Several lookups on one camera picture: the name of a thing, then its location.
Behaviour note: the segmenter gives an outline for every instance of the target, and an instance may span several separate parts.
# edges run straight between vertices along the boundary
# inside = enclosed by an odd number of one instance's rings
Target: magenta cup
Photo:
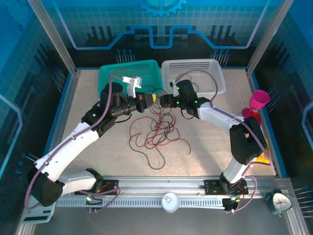
[[[249,101],[250,109],[262,109],[269,102],[269,95],[262,90],[256,90]]]

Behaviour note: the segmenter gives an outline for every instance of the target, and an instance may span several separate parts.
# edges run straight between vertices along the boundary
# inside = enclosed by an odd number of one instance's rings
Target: gear logo
[[[187,3],[187,0],[137,0],[137,2],[147,14],[163,17],[170,16],[170,13],[175,14],[177,9],[180,10],[181,6]]]

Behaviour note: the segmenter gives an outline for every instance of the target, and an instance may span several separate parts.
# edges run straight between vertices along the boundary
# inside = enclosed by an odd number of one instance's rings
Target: robotic arm
[[[62,175],[62,172],[86,147],[102,137],[113,127],[117,117],[130,115],[133,111],[143,113],[146,108],[151,106],[156,99],[155,95],[135,93],[134,91],[135,87],[140,88],[139,79],[139,77],[123,77],[123,81],[128,83],[127,97],[123,94],[122,85],[113,82],[112,97],[110,99],[109,110],[105,117],[95,127],[75,137],[75,134],[95,124],[104,113],[109,98],[109,85],[107,84],[101,92],[100,101],[86,112],[82,117],[82,121],[68,137],[34,164],[25,163],[22,174],[26,186],[29,186],[38,170],[43,165],[46,165],[39,173],[31,190],[31,194],[44,207],[52,205],[62,195],[70,192],[79,190],[97,192],[102,188],[102,176],[91,168],[72,175]],[[54,155],[51,161],[47,162],[51,154],[60,146],[63,147]]]
[[[198,97],[189,80],[173,84],[174,94],[160,98],[165,108],[181,108],[194,117],[208,121],[230,135],[233,158],[227,169],[220,175],[220,185],[225,193],[231,192],[240,183],[250,162],[262,154],[262,150],[243,123],[253,131],[264,148],[267,144],[257,120],[231,114],[215,105],[209,99]]]

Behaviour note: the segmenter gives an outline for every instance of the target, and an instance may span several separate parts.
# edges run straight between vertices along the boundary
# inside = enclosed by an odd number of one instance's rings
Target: white plastic basket
[[[222,73],[219,62],[214,59],[192,59],[192,60],[167,60],[162,63],[162,83],[163,89],[172,94],[173,89],[170,86],[170,82],[176,79],[179,75],[194,69],[205,70],[213,75],[218,85],[218,93],[225,92],[225,80]],[[212,78],[200,71],[190,72],[191,82],[195,91],[198,94],[214,94],[215,84]],[[185,75],[182,79],[190,80],[188,75]]]

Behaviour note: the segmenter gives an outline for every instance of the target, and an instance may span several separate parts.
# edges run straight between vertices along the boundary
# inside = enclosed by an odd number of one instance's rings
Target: beige floor
[[[234,114],[240,115],[243,108],[248,107],[251,90],[245,70],[223,70],[226,92],[215,99],[215,104]],[[99,100],[98,70],[83,70],[67,119],[64,137],[81,121],[81,117]],[[101,139],[86,148],[66,169],[74,173],[86,168],[94,168],[102,175],[114,176],[219,176],[232,156],[230,152],[229,134],[219,130],[209,122],[198,119],[185,120],[179,109],[173,110],[177,117],[176,127],[181,138],[189,141],[192,151],[183,141],[170,143],[160,147],[166,164],[161,170],[149,168],[146,158],[133,152],[128,146],[131,121],[116,124]],[[156,117],[146,111],[145,116]],[[134,113],[131,120],[143,117]],[[144,120],[135,125],[133,133],[147,133],[150,121]],[[160,167],[161,156],[156,150],[144,150],[153,167]],[[256,165],[249,170],[253,175],[275,175],[273,168]]]

